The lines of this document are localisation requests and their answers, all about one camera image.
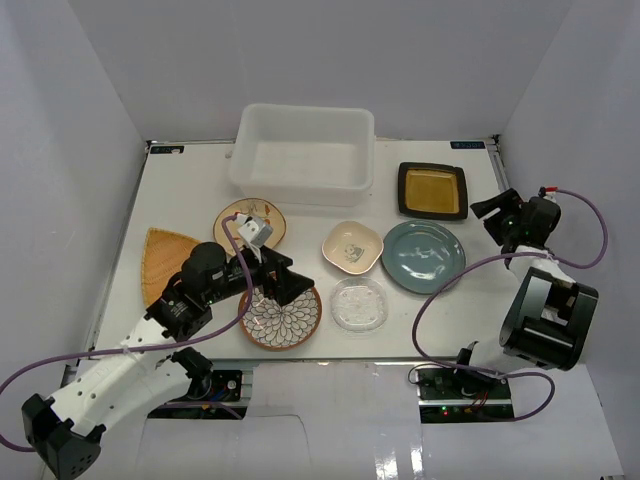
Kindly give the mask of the floral patterned brown-rim plate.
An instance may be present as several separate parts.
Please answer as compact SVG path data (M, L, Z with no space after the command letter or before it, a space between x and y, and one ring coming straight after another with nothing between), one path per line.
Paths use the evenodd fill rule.
M244 293L238 312L245 312L239 325L255 345L270 351L284 351L306 342L317 330L322 318L322 302L315 287L293 302L281 306L254 290L252 301Z

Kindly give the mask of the beige bird painted plate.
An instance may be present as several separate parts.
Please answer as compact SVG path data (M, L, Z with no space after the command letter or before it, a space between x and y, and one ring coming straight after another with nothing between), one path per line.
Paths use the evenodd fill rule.
M285 217L275 205L260 198L237 200L225 207L219 213L213 224L214 241L221 245L229 256L233 256L234 251L223 231L222 220L233 214L258 216L269 224L272 227L272 233L265 243L268 248L274 249L286 234L287 225Z

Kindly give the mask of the clear glass plate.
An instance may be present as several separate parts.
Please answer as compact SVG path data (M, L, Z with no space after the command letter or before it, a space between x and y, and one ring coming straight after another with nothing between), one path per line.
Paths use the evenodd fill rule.
M339 281L331 291L329 304L335 324L351 334L377 330L389 315L386 291L369 277Z

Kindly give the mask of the cream panda square dish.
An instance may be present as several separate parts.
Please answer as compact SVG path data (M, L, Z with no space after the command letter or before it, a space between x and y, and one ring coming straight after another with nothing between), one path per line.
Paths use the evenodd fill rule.
M369 272L381 257L384 243L377 232L356 221L337 224L325 238L321 251L332 265L349 275Z

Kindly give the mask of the black square plate yellow centre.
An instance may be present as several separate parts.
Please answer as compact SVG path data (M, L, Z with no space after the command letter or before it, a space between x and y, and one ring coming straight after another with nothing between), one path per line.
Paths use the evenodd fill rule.
M418 219L458 221L468 217L468 192L460 167L402 162L397 174L400 214Z

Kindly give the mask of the teal round plate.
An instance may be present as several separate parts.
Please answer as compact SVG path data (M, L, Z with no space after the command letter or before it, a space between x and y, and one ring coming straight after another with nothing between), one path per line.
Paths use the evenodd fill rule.
M381 260L396 284L421 295L434 293L467 264L458 238L445 227L426 220L394 226L384 238Z

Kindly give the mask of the woven bamboo fan tray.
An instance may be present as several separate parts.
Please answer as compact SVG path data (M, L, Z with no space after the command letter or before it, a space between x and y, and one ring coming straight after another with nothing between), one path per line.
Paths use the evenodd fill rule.
M180 271L198 244L198 240L183 234L148 229L141 261L141 290L146 307L161 296L169 279Z

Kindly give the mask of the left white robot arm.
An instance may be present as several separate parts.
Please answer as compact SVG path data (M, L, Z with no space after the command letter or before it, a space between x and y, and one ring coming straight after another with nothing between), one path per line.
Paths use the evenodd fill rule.
M104 434L130 416L147 414L211 387L212 362L197 352L196 334L212 306L259 290L285 306L314 285L291 271L292 259L267 247L228 257L214 242L197 245L115 352L77 380L21 410L26 439L57 479L75 479L96 462Z

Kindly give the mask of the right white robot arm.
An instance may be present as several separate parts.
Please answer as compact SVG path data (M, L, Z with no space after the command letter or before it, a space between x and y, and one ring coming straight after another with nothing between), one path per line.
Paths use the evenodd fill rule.
M451 384L463 398L493 388L500 373L533 366L569 371L581 356L599 294L549 257L546 242L561 218L551 193L543 187L525 201L508 189L471 205L501 252L519 255L504 263L520 285L498 336L460 350L456 361L463 366Z

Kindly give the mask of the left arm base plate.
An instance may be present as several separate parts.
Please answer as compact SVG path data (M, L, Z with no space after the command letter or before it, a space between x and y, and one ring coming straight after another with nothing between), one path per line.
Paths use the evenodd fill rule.
M213 370L185 395L156 408L148 419L242 420L247 411L245 373L241 370Z

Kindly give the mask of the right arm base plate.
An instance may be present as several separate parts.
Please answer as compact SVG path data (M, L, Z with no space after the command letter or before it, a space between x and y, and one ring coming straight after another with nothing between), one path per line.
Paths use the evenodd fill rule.
M451 369L420 368L409 374L422 424L467 424L515 418L505 381L466 378Z

